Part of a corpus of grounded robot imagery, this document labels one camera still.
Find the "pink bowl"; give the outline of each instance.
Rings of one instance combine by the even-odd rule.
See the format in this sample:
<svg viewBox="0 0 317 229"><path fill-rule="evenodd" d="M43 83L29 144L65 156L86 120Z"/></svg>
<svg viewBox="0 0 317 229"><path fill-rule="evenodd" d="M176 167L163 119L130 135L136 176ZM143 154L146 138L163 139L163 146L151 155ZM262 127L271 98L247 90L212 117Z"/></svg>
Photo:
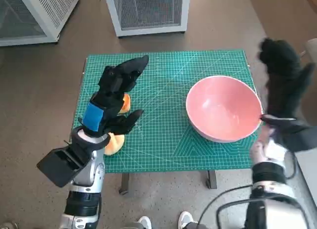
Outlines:
<svg viewBox="0 0 317 229"><path fill-rule="evenodd" d="M202 79L190 89L186 111L191 124L204 138L234 142L258 128L262 107L248 85L218 75Z"/></svg>

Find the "table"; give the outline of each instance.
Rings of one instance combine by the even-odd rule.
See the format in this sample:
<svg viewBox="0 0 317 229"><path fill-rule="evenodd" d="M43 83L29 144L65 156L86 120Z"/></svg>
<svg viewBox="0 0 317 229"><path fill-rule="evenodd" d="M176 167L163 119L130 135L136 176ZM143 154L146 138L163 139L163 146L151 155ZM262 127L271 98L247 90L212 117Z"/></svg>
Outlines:
<svg viewBox="0 0 317 229"><path fill-rule="evenodd" d="M233 143L202 138L191 127L185 109L190 88L211 75L240 79L255 90L243 50L90 55L86 59L73 127L79 125L106 65L148 54L150 61L129 93L131 110L144 113L126 135L124 147L104 156L106 173L122 173L120 193L128 190L129 173L208 171L209 188L216 187L214 170L249 168L249 149L257 133Z"/></svg>

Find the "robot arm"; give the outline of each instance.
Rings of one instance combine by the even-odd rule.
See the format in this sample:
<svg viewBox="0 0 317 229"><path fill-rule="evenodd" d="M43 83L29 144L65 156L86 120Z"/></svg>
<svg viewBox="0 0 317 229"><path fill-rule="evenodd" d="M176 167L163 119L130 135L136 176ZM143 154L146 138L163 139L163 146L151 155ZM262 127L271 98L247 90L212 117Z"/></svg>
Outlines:
<svg viewBox="0 0 317 229"><path fill-rule="evenodd" d="M118 66L107 66L86 108L81 126L72 130L71 143L49 152L38 169L55 185L70 183L60 229L95 229L100 218L105 164L105 146L109 132L127 134L142 115L136 110L128 117L117 116L123 96L136 85L149 62L148 56L128 60Z"/></svg>
<svg viewBox="0 0 317 229"><path fill-rule="evenodd" d="M269 75L268 114L261 117L265 124L250 149L253 186L245 228L306 229L307 217L287 184L284 157L317 147L317 128L294 117L315 65L301 68L288 43L271 39L261 44L260 60Z"/></svg>

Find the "table leg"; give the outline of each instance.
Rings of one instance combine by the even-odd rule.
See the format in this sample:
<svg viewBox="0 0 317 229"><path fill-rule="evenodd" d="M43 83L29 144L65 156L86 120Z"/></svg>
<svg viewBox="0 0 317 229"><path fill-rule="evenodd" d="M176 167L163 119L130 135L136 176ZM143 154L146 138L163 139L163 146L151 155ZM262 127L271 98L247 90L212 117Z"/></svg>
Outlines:
<svg viewBox="0 0 317 229"><path fill-rule="evenodd" d="M119 194L124 195L129 192L129 179L130 173L122 173L121 175L121 187L119 189Z"/></svg>
<svg viewBox="0 0 317 229"><path fill-rule="evenodd" d="M216 189L217 188L217 178L215 171L207 171L207 179L206 186L208 189Z"/></svg>

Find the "shoe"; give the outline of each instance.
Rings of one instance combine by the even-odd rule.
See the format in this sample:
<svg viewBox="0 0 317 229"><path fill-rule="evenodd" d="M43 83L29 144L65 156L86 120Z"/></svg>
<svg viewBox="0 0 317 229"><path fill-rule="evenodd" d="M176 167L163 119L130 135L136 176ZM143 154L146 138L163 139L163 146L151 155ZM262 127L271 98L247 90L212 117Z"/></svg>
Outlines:
<svg viewBox="0 0 317 229"><path fill-rule="evenodd" d="M194 223L193 216L189 212L182 212L178 219L178 229L183 229L187 226L189 223Z"/></svg>
<svg viewBox="0 0 317 229"><path fill-rule="evenodd" d="M149 217L143 216L138 222L141 223L145 229L152 229L152 223Z"/></svg>
<svg viewBox="0 0 317 229"><path fill-rule="evenodd" d="M18 225L13 222L7 222L0 225L0 229L18 229Z"/></svg>

